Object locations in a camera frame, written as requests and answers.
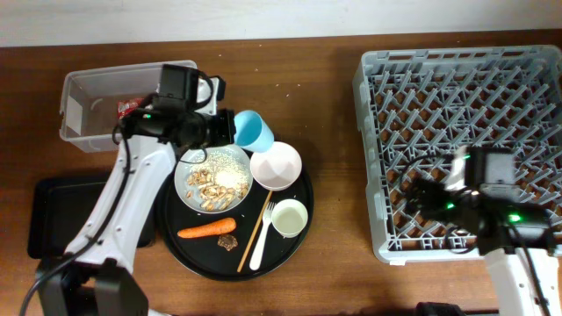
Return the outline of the white plastic fork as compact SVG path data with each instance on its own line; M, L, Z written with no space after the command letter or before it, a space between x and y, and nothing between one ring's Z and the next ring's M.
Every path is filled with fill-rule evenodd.
M258 270L261 266L265 242L266 242L266 239L267 239L267 234L268 234L270 224L272 222L271 215L272 215L272 212L273 212L273 209L274 209L275 205L276 205L275 203L269 202L268 205L266 206L265 211L264 211L264 214L263 214L263 217L262 217L262 227L261 227L261 230L260 230L260 234L259 234L258 240L256 242L254 252L253 252L253 254L250 258L250 261L249 261L249 268L252 269L252 270Z

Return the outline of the red snack wrapper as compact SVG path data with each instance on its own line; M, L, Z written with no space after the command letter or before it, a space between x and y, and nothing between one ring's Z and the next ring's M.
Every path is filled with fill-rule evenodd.
M132 98L118 101L118 119L124 118L128 113L135 110L142 101L142 98Z

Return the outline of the small white cup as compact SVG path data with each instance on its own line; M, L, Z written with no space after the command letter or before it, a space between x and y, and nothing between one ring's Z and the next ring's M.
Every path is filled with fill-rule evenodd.
M277 203L271 214L272 225L284 238L299 235L308 222L307 208L296 199L285 199Z

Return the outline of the blue plastic cup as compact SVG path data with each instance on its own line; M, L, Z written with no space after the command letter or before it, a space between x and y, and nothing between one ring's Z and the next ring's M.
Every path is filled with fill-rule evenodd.
M239 112L234 116L234 125L234 144L238 147L254 153L264 153L273 145L274 134L257 112Z

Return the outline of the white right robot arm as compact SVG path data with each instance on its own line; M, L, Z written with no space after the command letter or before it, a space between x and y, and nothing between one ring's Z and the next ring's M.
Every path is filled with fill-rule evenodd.
M409 185L406 210L476 236L501 315L560 315L558 259L546 210L481 190L446 190L421 178Z

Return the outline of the grey plate with food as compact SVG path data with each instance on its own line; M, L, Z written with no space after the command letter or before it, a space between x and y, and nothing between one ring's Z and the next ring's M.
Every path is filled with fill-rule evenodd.
M249 163L249 154L236 145L189 150L175 170L177 195L196 212L228 212L250 192Z

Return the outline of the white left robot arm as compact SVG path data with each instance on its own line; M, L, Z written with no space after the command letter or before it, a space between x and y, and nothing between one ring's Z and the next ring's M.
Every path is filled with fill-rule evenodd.
M155 198L184 149L234 141L234 113L137 108L116 125L122 136L117 160L92 213L64 255L40 261L32 297L46 315L152 315L133 278L133 261Z

